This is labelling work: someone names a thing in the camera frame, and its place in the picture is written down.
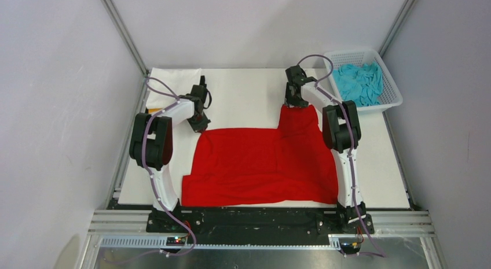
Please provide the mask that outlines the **red t shirt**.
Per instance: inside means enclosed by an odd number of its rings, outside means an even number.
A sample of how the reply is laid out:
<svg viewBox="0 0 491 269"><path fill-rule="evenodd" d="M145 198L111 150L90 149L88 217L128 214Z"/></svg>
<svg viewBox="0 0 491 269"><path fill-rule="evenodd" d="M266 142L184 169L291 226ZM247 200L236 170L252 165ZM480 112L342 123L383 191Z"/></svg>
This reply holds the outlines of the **red t shirt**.
<svg viewBox="0 0 491 269"><path fill-rule="evenodd" d="M314 107L283 106L276 128L223 128L201 134L181 203L221 207L314 201L335 204L338 178Z"/></svg>

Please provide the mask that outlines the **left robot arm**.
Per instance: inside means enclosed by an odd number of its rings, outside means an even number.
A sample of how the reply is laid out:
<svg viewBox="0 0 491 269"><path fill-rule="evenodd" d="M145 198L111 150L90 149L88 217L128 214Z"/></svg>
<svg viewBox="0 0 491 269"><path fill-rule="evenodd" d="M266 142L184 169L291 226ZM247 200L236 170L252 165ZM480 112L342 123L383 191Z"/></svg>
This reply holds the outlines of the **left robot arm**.
<svg viewBox="0 0 491 269"><path fill-rule="evenodd" d="M186 121L193 132L205 132L211 122L204 112L209 107L206 102L212 102L207 85L195 84L190 93L180 95L169 106L154 113L138 113L134 118L129 155L148 172L153 207L165 211L160 224L169 232L179 230L183 222L182 215L173 211L179 199L168 167L174 150L173 128Z"/></svg>

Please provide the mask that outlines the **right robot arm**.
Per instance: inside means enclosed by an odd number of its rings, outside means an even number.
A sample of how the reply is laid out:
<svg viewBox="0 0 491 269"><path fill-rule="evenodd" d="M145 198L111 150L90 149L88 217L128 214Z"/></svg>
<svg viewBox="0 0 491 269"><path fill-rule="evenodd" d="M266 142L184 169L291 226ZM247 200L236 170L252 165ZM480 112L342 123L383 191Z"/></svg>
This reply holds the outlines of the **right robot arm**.
<svg viewBox="0 0 491 269"><path fill-rule="evenodd" d="M323 141L334 157L338 178L336 225L340 231L350 233L366 214L356 166L361 139L356 104L335 97L321 87L319 80L307 76L299 65L287 68L285 74L285 104L298 108L312 105L322 115Z"/></svg>

